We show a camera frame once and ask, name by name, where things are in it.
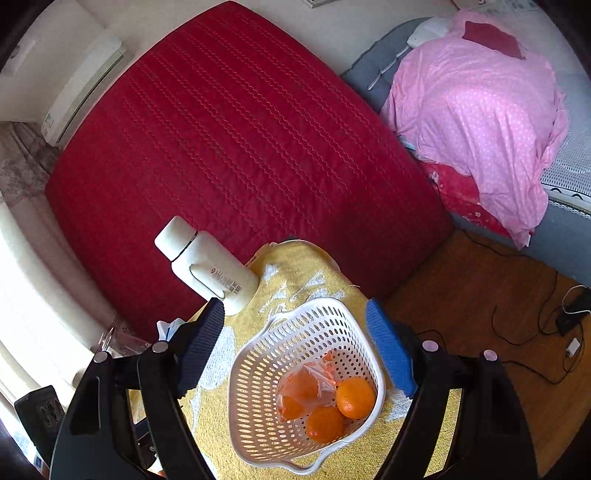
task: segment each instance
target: metal screw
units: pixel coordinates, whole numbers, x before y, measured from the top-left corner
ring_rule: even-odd
[[[433,342],[433,340],[425,340],[423,342],[423,349],[427,352],[437,352],[437,350],[439,350],[439,345],[437,342]]]
[[[168,350],[168,342],[160,341],[152,345],[154,353],[164,353],[166,350]]]
[[[494,350],[484,350],[483,355],[489,362],[496,362],[496,359],[499,358]]]
[[[95,361],[96,364],[101,364],[102,362],[104,362],[108,358],[109,358],[109,354],[107,352],[100,351],[100,352],[95,353],[95,357],[93,358],[93,360]]]

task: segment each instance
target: wooden floor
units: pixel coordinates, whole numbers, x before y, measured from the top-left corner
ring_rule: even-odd
[[[470,234],[504,254],[517,252]],[[559,380],[566,347],[580,329],[567,337],[538,336],[527,345],[511,346],[495,336],[491,314],[495,305],[497,331],[514,343],[537,332],[538,311],[554,287],[555,271],[527,257],[501,257],[456,231],[386,302],[392,318],[416,332],[439,330],[450,353],[479,355],[491,348],[502,360],[513,359]],[[557,287],[541,312],[542,321],[560,305],[576,283],[558,275]],[[555,331],[554,315],[547,330]],[[583,327],[591,341],[591,319]],[[437,334],[424,338],[439,341]],[[516,365],[506,365],[530,426],[540,475],[564,452],[591,408],[591,345],[580,364],[560,385],[550,385]]]

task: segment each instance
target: bag of oranges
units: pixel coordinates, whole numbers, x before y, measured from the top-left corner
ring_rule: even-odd
[[[277,413],[280,421],[295,420],[326,405],[335,397],[333,354],[297,365],[277,385]]]

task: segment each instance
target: red mattress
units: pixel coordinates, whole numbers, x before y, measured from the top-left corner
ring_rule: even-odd
[[[426,176],[370,107],[256,13],[220,4],[143,55],[93,108],[47,186],[76,254],[146,339],[203,300],[154,238],[174,216],[246,262],[290,235],[369,296],[450,233]]]

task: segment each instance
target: blue gripper pad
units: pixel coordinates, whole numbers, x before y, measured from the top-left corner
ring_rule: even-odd
[[[413,361],[377,300],[368,301],[365,317],[369,335],[376,346],[390,380],[396,388],[412,398],[418,385],[413,377]]]

